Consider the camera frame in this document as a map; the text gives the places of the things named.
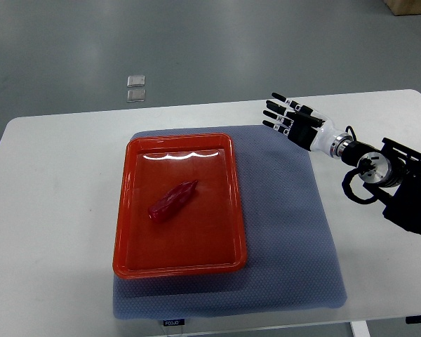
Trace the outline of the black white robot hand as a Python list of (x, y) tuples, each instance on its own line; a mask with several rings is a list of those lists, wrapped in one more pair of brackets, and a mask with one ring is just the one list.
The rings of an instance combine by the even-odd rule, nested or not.
[[(301, 110), (303, 107), (300, 103), (279, 93), (273, 92), (272, 97), (294, 110)], [(312, 114), (295, 112), (271, 100), (266, 101), (266, 107), (268, 110), (264, 110), (262, 113), (280, 124), (263, 120), (263, 125), (288, 136), (291, 142), (305, 150), (313, 152), (335, 151), (335, 146), (340, 141), (340, 130), (336, 129), (333, 121), (327, 116), (319, 113), (314, 116)]]

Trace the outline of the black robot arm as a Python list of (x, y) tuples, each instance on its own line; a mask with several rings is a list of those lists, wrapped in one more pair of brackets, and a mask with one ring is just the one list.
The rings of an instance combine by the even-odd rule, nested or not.
[(326, 115), (278, 93), (263, 114), (265, 126), (302, 149), (351, 166), (341, 183), (348, 199), (362, 205), (382, 202), (385, 219), (421, 236), (421, 153), (388, 138), (381, 149), (360, 142), (351, 126), (339, 130)]

